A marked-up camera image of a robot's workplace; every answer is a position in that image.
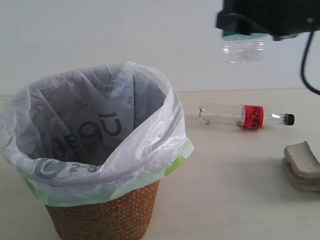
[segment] red label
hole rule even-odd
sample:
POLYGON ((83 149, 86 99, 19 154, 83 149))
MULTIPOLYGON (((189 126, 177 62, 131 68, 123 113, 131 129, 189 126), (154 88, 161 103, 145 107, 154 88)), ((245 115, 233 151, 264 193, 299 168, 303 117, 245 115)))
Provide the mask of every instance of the red label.
POLYGON ((262 106, 245 105, 244 128, 261 129, 264 123, 264 108, 262 106))

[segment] white plastic bag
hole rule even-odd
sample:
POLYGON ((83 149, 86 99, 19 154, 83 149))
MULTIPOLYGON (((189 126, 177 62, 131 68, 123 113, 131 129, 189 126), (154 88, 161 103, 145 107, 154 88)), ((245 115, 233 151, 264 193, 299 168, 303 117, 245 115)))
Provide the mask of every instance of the white plastic bag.
POLYGON ((169 80, 134 62, 45 77, 0 114, 0 153, 48 206, 119 198, 164 178, 192 151, 169 80))

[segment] plastic bag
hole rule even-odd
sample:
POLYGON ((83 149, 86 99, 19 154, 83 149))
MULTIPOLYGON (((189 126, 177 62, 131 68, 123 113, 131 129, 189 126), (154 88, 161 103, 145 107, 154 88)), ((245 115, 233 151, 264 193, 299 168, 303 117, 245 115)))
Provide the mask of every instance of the plastic bag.
POLYGON ((169 80, 134 62, 45 77, 0 114, 0 153, 48 206, 119 198, 164 178, 192 151, 169 80))

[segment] light wooden surface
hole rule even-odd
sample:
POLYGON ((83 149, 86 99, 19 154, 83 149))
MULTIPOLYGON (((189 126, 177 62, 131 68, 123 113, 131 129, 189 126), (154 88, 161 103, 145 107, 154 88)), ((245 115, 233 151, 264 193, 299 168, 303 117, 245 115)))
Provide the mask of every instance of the light wooden surface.
MULTIPOLYGON (((308 141, 320 159, 320 96, 307 90, 180 93, 195 150, 160 183, 144 240, 318 240, 320 194, 293 189, 284 148, 308 141), (197 122, 201 102, 253 104, 295 114, 260 131, 197 122)), ((0 106, 5 98, 0 98, 0 106)), ((0 160, 0 240, 57 240, 44 206, 0 160)))

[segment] held plastic bottle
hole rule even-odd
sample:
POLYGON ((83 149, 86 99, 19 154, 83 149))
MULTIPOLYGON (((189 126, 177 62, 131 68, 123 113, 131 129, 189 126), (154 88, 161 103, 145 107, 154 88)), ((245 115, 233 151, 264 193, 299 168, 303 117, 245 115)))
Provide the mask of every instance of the held plastic bottle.
POLYGON ((223 54, 227 63, 247 63, 260 61, 265 52, 265 33, 241 35, 223 30, 223 54))
POLYGON ((200 106, 199 121, 203 124, 223 124, 251 129, 276 125, 292 126, 293 114, 280 114, 254 105, 220 105, 204 103, 200 106))

